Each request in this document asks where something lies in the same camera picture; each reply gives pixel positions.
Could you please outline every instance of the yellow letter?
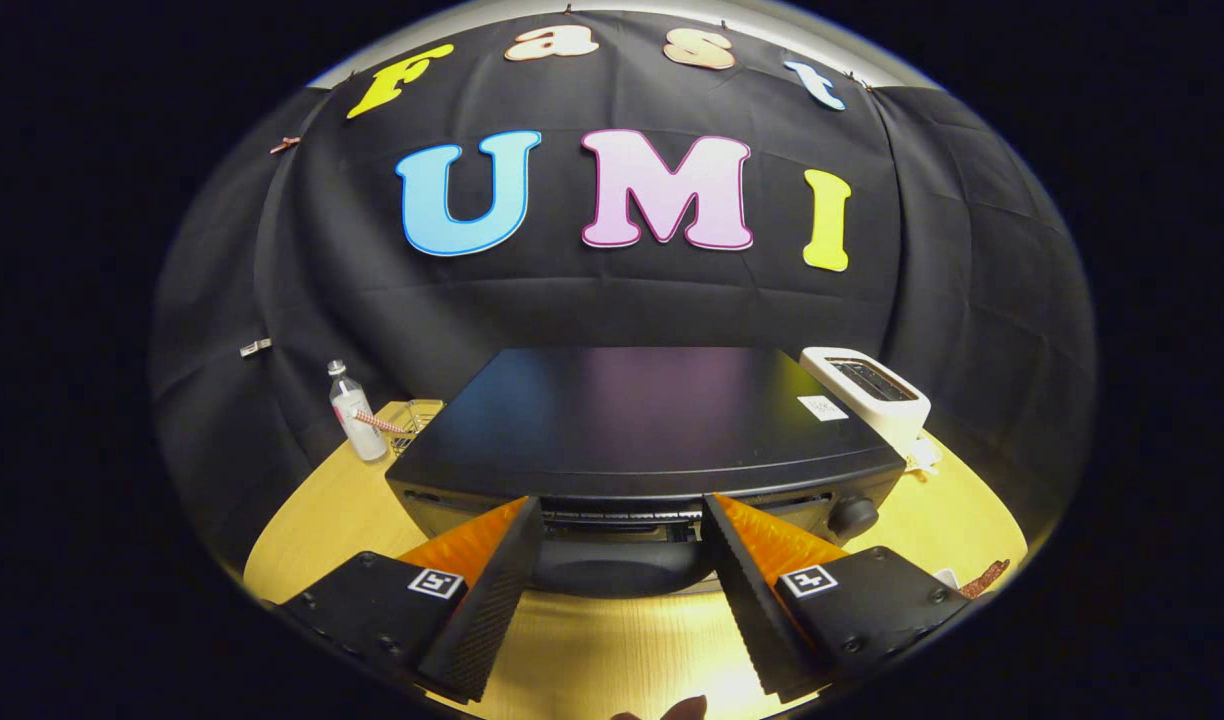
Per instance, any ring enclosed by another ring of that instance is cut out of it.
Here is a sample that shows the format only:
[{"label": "yellow letter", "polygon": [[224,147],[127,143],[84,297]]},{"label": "yellow letter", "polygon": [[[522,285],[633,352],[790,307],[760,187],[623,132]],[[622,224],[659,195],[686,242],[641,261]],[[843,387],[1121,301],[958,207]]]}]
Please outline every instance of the yellow letter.
[{"label": "yellow letter", "polygon": [[726,47],[732,47],[726,37],[703,29],[677,28],[666,33],[666,58],[700,69],[726,70],[736,65],[736,58]]},{"label": "yellow letter", "polygon": [[590,28],[585,26],[554,26],[521,33],[517,44],[506,50],[507,60],[535,60],[551,55],[585,55],[599,49],[590,40]]},{"label": "yellow letter", "polygon": [[443,58],[448,54],[452,54],[452,44],[438,45],[433,50],[403,59],[389,65],[387,69],[382,69],[378,73],[375,73],[373,84],[368,87],[368,92],[364,94],[364,99],[355,105],[355,109],[346,114],[346,119],[359,118],[359,115],[365,114],[367,110],[395,99],[401,92],[398,88],[398,83],[412,82],[415,78],[421,77],[425,69],[430,67],[431,58]]},{"label": "yellow letter", "polygon": [[842,178],[821,170],[807,170],[803,179],[812,186],[812,241],[803,249],[803,260],[813,268],[842,272],[848,269],[845,252],[845,201],[851,187]]}]

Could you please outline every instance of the white toaster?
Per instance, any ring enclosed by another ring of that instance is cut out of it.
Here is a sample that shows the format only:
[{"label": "white toaster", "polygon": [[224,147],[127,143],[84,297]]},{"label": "white toaster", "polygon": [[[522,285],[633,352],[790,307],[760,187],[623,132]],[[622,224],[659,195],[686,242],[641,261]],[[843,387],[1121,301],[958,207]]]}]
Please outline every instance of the white toaster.
[{"label": "white toaster", "polygon": [[799,365],[909,459],[931,410],[927,396],[863,351],[805,347]]}]

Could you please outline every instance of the white ceiling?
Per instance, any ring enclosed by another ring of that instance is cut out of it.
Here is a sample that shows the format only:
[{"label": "white ceiling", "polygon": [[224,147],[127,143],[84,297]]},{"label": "white ceiling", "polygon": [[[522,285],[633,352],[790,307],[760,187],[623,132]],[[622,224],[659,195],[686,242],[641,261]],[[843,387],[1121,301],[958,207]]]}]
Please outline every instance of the white ceiling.
[{"label": "white ceiling", "polygon": [[[519,18],[524,15],[553,13],[562,18],[567,0],[475,0],[442,13],[430,15],[420,22],[353,55],[335,69],[315,78],[310,87],[333,87],[350,72],[370,69],[379,61],[432,44],[439,38],[465,29]],[[572,12],[581,10],[635,10],[644,13],[667,13],[716,27],[726,20],[727,27],[760,40],[816,60],[841,72],[856,73],[871,86],[938,87],[918,70],[883,50],[863,37],[841,28],[818,15],[805,13],[792,5],[767,0],[574,0]]]}]

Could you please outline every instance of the letter u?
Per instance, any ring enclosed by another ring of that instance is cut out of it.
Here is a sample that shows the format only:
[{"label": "letter u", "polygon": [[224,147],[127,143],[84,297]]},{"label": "letter u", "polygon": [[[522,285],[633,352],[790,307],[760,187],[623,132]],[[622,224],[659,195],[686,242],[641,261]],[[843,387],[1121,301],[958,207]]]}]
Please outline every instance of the letter u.
[{"label": "letter u", "polygon": [[528,214],[528,152],[540,132],[512,131],[483,138],[479,149],[492,156],[492,208],[475,220],[448,214],[448,170],[461,147],[438,144],[414,152],[394,165],[403,178],[403,233],[427,255],[470,255],[499,245]]}]

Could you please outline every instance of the sticker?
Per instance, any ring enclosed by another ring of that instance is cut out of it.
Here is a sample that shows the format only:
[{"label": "sticker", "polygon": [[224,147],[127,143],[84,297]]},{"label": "sticker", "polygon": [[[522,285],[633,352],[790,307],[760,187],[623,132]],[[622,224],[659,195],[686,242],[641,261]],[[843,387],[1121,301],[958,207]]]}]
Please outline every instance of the sticker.
[{"label": "sticker", "polygon": [[803,598],[807,594],[826,591],[830,588],[838,587],[838,580],[834,578],[830,573],[826,573],[820,564],[814,564],[812,568],[796,569],[794,573],[786,573],[781,576],[786,584],[789,584],[789,591],[794,594],[794,598]]},{"label": "sticker", "polygon": [[818,420],[823,422],[826,420],[846,420],[848,414],[840,410],[837,405],[830,402],[826,396],[808,396],[799,398],[800,404],[812,410],[813,415],[816,415]]},{"label": "sticker", "polygon": [[732,40],[717,33],[681,27],[667,32],[666,40],[666,58],[681,65],[711,70],[726,70],[736,65],[736,58],[727,51],[732,48]]},{"label": "sticker", "polygon": [[553,26],[521,33],[517,44],[506,50],[507,60],[539,60],[551,55],[570,58],[586,55],[599,49],[599,43],[590,40],[590,28],[585,26]]},{"label": "sticker", "polygon": [[400,83],[406,84],[421,77],[421,73],[425,73],[425,69],[430,67],[430,60],[446,58],[449,54],[452,54],[450,42],[447,45],[438,45],[433,50],[404,58],[393,65],[388,65],[388,67],[381,69],[378,73],[375,73],[373,83],[368,87],[368,92],[365,92],[362,100],[346,113],[346,120],[359,118],[359,115],[365,114],[367,110],[379,108],[386,102],[395,99],[403,93],[403,88],[398,87]]},{"label": "sticker", "polygon": [[528,214],[528,152],[540,132],[524,129],[488,136],[479,149],[492,156],[492,208],[474,220],[448,214],[448,171],[459,144],[412,152],[394,165],[403,178],[403,233],[426,255],[470,255],[506,241]]},{"label": "sticker", "polygon": [[695,200],[696,219],[684,229],[688,242],[706,250],[745,250],[754,244],[741,196],[741,168],[750,156],[749,144],[731,137],[699,137],[672,170],[635,129],[590,132],[581,144],[594,151],[599,189],[594,223],[581,229],[586,245],[639,242],[643,231],[630,222],[632,200],[659,242],[673,236]]},{"label": "sticker", "polygon": [[848,269],[845,252],[845,202],[851,186],[842,178],[823,170],[804,170],[803,179],[812,187],[812,240],[803,247],[804,263],[813,268]]},{"label": "sticker", "polygon": [[410,591],[433,594],[435,598],[447,600],[447,598],[452,598],[452,593],[455,593],[458,587],[461,587],[461,580],[464,580],[461,576],[453,573],[442,573],[438,569],[421,569],[421,574],[411,583],[408,583],[408,589]]},{"label": "sticker", "polygon": [[819,73],[812,65],[787,61],[785,66],[794,70],[794,72],[799,75],[799,82],[803,83],[803,87],[808,88],[809,94],[816,97],[816,100],[821,102],[823,105],[830,108],[831,110],[848,109],[848,105],[845,105],[843,100],[837,99],[835,96],[830,96],[830,88],[834,87],[835,83],[821,77],[821,73]]}]

